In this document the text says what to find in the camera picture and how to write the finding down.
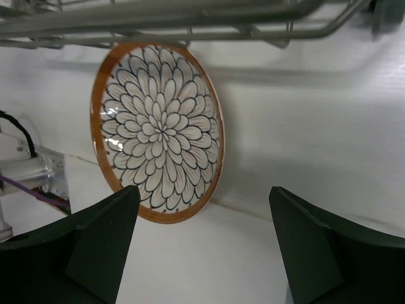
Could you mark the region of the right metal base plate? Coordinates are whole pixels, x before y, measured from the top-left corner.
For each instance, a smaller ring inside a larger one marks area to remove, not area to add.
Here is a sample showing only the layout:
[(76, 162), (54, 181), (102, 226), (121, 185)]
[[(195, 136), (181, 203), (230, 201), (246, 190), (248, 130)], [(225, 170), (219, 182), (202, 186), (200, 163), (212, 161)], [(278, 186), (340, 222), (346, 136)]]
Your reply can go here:
[(23, 192), (65, 215), (71, 214), (65, 155), (1, 134), (1, 196)]

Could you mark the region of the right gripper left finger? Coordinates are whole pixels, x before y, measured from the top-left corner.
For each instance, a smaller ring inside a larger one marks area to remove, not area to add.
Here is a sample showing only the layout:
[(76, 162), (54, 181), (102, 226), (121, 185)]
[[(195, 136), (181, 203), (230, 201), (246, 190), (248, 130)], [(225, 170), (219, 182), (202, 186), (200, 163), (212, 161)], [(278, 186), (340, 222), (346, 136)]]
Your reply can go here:
[(1, 303), (115, 303), (139, 206), (127, 186), (1, 243)]

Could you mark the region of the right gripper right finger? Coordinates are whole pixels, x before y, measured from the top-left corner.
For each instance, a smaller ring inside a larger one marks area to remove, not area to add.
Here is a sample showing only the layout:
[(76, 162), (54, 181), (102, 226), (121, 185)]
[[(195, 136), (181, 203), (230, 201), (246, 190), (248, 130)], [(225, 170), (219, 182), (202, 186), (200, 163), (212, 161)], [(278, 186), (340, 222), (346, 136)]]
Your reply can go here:
[(404, 238), (275, 186), (269, 203), (294, 303), (404, 303)]

